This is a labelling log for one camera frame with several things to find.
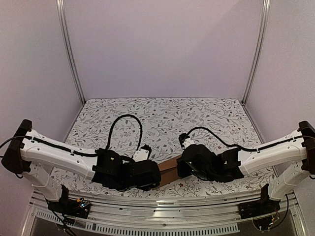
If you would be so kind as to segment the brown cardboard paper box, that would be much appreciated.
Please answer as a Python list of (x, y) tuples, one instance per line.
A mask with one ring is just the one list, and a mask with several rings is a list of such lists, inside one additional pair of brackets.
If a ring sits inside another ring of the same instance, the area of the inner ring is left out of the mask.
[(154, 190), (180, 179), (177, 173), (177, 160), (180, 157), (181, 156), (179, 155), (158, 164), (161, 174), (161, 181), (159, 186), (156, 186)]

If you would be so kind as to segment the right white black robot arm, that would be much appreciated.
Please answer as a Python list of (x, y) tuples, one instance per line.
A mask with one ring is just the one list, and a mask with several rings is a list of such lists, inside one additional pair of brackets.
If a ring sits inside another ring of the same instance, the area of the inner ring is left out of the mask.
[(308, 121), (299, 122), (297, 130), (264, 145), (246, 148), (237, 144), (224, 145), (228, 150), (215, 154), (202, 144), (196, 144), (183, 133), (179, 141), (183, 153), (177, 159), (180, 178), (195, 176), (203, 181), (232, 182), (260, 169), (285, 162), (292, 164), (274, 181), (265, 186), (266, 193), (254, 204), (258, 214), (270, 210), (301, 181), (315, 173), (315, 129)]

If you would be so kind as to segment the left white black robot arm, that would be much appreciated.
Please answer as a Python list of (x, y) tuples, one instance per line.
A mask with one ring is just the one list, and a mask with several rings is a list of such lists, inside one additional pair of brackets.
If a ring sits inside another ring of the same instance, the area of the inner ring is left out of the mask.
[(131, 188), (149, 191), (161, 182), (158, 164), (149, 159), (151, 149), (148, 145), (139, 147), (132, 158), (110, 149), (74, 147), (41, 135), (28, 119), (21, 122), (14, 136), (4, 144), (7, 149), (2, 166), (24, 176), (62, 213), (70, 213), (73, 202), (66, 197), (66, 187), (57, 184), (43, 165), (72, 172), (117, 191)]

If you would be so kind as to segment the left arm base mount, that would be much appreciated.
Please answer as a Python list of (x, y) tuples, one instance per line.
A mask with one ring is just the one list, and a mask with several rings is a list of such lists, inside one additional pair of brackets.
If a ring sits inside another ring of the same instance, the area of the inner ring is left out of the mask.
[(60, 198), (57, 202), (46, 199), (48, 209), (54, 212), (61, 213), (62, 216), (73, 216), (87, 219), (91, 209), (91, 201), (84, 198), (76, 200), (69, 197)]

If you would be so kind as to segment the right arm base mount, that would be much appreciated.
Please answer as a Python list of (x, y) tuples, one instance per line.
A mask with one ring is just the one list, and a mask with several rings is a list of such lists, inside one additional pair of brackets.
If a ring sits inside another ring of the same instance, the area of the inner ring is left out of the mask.
[(269, 197), (238, 204), (241, 219), (258, 217), (278, 210), (280, 210), (280, 200), (271, 200)]

